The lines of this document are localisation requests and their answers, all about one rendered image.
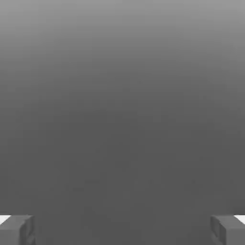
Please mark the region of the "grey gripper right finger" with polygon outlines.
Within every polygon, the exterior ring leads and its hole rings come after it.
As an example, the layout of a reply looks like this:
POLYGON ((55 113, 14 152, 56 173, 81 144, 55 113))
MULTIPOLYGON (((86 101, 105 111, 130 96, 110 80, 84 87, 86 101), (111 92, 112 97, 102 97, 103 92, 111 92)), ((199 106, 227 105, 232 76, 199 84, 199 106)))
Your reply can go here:
POLYGON ((210 228, 215 245, 245 245, 245 215, 212 215, 210 228))

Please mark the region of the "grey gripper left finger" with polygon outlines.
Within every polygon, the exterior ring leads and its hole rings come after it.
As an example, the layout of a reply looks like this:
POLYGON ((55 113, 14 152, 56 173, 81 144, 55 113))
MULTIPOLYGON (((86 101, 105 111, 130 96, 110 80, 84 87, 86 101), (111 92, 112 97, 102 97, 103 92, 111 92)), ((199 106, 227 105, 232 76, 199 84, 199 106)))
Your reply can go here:
POLYGON ((0 245, 36 245, 35 216, 0 214, 0 245))

